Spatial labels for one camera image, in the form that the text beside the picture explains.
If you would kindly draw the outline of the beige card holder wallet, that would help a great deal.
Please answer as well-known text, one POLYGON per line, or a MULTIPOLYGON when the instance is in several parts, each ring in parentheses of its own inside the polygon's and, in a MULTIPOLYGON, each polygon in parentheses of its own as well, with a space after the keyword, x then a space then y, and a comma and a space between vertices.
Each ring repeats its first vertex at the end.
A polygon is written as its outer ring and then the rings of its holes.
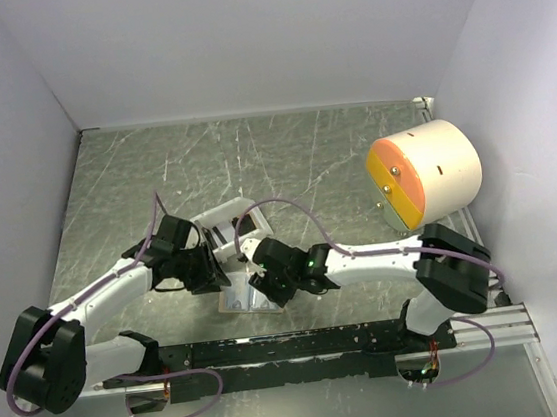
POLYGON ((249 283, 250 275, 245 272, 233 272, 228 275, 229 287, 223 287, 219 295, 218 309, 228 314, 276 314, 283 309, 272 303, 261 291, 249 283))

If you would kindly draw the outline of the white card tray box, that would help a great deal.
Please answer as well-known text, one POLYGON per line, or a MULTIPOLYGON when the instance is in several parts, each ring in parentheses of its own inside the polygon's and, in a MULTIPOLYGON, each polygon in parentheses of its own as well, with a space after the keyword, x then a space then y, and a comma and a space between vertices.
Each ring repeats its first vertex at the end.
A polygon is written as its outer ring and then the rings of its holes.
POLYGON ((263 239, 273 235, 273 229, 260 208, 246 210, 254 203, 252 199, 236 197, 191 218, 190 221, 198 226, 202 236, 209 242, 217 262, 224 264, 235 257, 234 236, 240 218, 240 239, 263 239))

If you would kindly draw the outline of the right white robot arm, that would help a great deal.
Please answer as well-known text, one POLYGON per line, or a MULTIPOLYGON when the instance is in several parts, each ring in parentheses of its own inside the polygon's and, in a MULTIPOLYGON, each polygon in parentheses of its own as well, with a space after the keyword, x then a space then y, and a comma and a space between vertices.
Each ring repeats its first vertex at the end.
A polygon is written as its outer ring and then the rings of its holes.
POLYGON ((319 295, 358 283, 412 280, 422 291, 401 312, 398 340, 418 352, 455 314, 479 315, 488 308, 490 252, 441 224, 386 244, 316 244, 307 251, 274 238, 246 239, 240 254, 254 274, 250 284, 284 307, 298 291, 319 295))

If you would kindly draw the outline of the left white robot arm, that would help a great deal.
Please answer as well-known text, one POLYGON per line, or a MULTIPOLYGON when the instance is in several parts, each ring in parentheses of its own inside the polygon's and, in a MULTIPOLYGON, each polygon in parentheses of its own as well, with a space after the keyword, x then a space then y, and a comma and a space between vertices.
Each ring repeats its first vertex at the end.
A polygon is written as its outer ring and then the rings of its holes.
POLYGON ((198 222, 164 215, 83 290, 46 309, 24 310, 0 370, 13 413, 61 414, 84 389, 107 380, 155 381, 163 372, 157 340, 130 330, 100 344, 92 339, 108 319, 168 280, 194 295, 230 285, 198 222))

